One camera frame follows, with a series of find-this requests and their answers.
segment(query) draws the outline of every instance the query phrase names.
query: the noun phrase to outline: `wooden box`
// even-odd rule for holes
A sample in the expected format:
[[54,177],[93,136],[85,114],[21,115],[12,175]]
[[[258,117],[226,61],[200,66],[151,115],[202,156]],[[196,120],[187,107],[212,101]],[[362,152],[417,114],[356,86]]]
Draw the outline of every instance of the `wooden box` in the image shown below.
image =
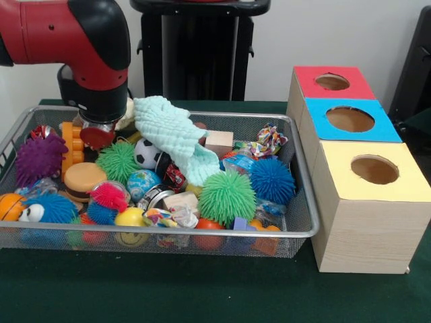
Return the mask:
[[406,271],[431,218],[431,188],[406,144],[321,141],[312,183],[321,272]]
[[213,151],[219,158],[232,151],[234,145],[234,133],[228,131],[209,131],[205,142],[205,148]]
[[381,141],[401,143],[377,100],[305,99],[299,134],[312,174],[319,141]]
[[306,98],[375,100],[357,67],[295,66],[290,83],[287,114],[300,128]]

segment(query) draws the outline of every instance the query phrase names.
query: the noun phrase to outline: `black stand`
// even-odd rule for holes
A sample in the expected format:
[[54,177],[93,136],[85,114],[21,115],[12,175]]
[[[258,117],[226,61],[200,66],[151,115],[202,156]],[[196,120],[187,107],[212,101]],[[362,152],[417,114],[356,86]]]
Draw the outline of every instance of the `black stand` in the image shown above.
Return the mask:
[[187,3],[131,0],[142,12],[145,95],[171,100],[244,100],[248,56],[253,55],[250,16],[270,0]]

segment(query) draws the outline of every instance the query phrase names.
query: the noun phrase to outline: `orange toy block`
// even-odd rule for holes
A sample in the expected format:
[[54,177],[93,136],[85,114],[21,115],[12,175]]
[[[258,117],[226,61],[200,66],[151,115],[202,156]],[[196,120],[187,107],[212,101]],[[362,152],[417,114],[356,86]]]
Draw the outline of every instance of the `orange toy block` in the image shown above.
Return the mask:
[[79,137],[82,128],[75,127],[72,122],[63,122],[63,139],[68,152],[63,154],[61,163],[61,181],[64,181],[66,171],[73,165],[84,162],[84,142]]

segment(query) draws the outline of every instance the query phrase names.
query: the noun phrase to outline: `wire mesh basket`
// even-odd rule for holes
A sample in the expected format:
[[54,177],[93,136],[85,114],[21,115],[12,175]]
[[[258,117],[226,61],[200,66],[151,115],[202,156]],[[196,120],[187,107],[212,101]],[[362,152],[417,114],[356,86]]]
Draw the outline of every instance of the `wire mesh basket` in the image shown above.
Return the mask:
[[[71,107],[37,106],[25,111],[0,144],[0,193],[13,192],[15,157],[26,135],[38,125],[48,124],[61,133],[59,125],[72,121]],[[213,254],[227,256],[274,256],[291,258],[306,238],[319,229],[314,192],[294,121],[274,114],[192,112],[193,122],[208,129],[232,131],[235,141],[255,141],[268,122],[288,137],[279,152],[296,179],[295,197],[288,212],[276,223],[281,231],[200,230],[161,227],[120,227],[0,221],[0,248],[97,250],[109,252],[152,252],[169,254]]]

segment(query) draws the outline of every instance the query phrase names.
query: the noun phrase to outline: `green spiky ball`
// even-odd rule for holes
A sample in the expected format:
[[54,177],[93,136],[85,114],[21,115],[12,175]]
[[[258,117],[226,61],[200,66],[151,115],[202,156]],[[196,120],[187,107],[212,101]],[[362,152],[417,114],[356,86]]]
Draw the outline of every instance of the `green spiky ball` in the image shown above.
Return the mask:
[[235,217],[253,219],[255,192],[247,176],[233,171],[220,172],[205,181],[198,208],[202,217],[229,227]]
[[141,169],[133,159],[134,153],[132,144],[118,142],[103,149],[96,164],[104,170],[109,180],[116,180],[126,186],[130,175]]

